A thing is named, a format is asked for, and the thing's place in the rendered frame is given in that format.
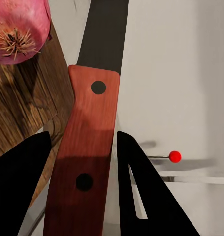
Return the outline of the cutting board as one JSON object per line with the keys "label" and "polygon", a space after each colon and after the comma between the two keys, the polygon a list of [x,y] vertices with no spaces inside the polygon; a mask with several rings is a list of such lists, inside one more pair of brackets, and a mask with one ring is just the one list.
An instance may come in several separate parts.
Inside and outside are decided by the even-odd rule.
{"label": "cutting board", "polygon": [[0,64],[0,157],[35,135],[49,120],[55,126],[52,148],[29,207],[51,178],[74,104],[68,65],[52,20],[50,36],[27,61]]}

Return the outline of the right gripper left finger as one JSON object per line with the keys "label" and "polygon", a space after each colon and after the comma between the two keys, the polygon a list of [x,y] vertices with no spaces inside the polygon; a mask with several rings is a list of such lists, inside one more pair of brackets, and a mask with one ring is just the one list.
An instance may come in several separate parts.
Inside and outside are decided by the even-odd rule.
{"label": "right gripper left finger", "polygon": [[51,148],[43,131],[0,157],[0,236],[18,236]]}

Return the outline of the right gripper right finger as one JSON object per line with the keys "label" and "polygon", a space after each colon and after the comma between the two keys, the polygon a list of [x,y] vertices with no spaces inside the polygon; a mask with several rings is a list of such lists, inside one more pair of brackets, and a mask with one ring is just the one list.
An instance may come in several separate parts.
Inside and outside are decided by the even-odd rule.
{"label": "right gripper right finger", "polygon": [[[117,131],[121,236],[200,236],[132,135]],[[148,219],[136,216],[131,167]]]}

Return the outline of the vidalia onion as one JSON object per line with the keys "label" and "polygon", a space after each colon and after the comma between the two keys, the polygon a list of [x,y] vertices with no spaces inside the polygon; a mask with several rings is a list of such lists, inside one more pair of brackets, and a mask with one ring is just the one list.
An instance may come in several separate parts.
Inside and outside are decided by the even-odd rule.
{"label": "vidalia onion", "polygon": [[0,64],[23,63],[50,41],[48,0],[0,0]]}

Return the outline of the parer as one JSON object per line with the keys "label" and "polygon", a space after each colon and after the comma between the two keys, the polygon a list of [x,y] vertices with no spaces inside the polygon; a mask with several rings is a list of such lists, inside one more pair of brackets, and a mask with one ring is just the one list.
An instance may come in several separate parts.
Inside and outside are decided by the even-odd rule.
{"label": "parer", "polygon": [[91,0],[43,236],[102,236],[129,0]]}

